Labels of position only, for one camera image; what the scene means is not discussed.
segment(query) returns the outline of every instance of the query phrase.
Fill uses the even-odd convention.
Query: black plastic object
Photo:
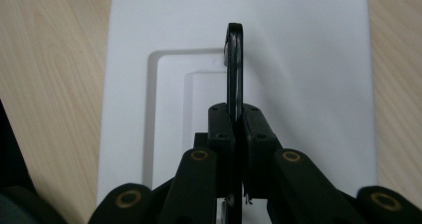
[[[304,153],[281,148],[274,161],[279,191],[298,223],[366,223]]]
[[[174,179],[152,192],[144,187],[145,202],[126,214],[116,209],[115,199],[131,187],[119,189],[90,224],[110,223],[110,215],[117,215],[115,223],[215,223],[217,197],[225,198],[222,223],[238,224],[242,194],[247,203],[268,199],[274,224],[422,223],[422,212],[399,194],[368,187],[355,199],[337,190],[304,153],[282,148],[263,113],[243,104],[241,24],[229,24],[224,54],[227,103],[208,110],[208,132],[195,134]]]
[[[105,198],[91,217],[92,224],[138,224],[153,223],[150,215],[152,193],[142,185],[122,185]]]
[[[215,223],[216,169],[217,155],[211,149],[193,148],[186,151],[158,223]]]
[[[47,202],[21,186],[0,191],[0,223],[66,224]]]
[[[361,188],[356,199],[362,213],[371,223],[422,223],[421,211],[406,198],[387,188]]]

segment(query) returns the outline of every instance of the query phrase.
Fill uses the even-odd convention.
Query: wooden surface
[[[0,0],[0,99],[39,193],[96,207],[111,0]],[[379,182],[422,207],[422,0],[369,0]]]

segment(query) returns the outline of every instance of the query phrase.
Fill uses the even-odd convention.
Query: white tray
[[[244,27],[245,103],[282,145],[346,193],[376,183],[367,0],[112,0],[98,202],[175,174],[226,100],[230,22]]]

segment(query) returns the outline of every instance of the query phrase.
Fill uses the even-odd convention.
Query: wooden table
[[[111,0],[0,0],[0,99],[39,193],[96,207]],[[422,208],[422,0],[369,0],[379,183]]]

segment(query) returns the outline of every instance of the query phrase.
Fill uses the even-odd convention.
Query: screw hole
[[[402,209],[401,204],[397,201],[397,199],[382,192],[374,192],[370,194],[370,199],[378,206],[388,211],[399,211]]]
[[[282,156],[285,160],[290,161],[290,162],[297,162],[302,159],[298,153],[293,152],[293,151],[285,151],[283,152]]]
[[[128,208],[134,206],[140,201],[140,192],[136,189],[131,189],[121,193],[115,200],[115,205],[119,208]]]
[[[208,152],[203,151],[203,150],[196,150],[190,154],[190,157],[192,157],[192,159],[194,160],[202,161],[208,157]]]

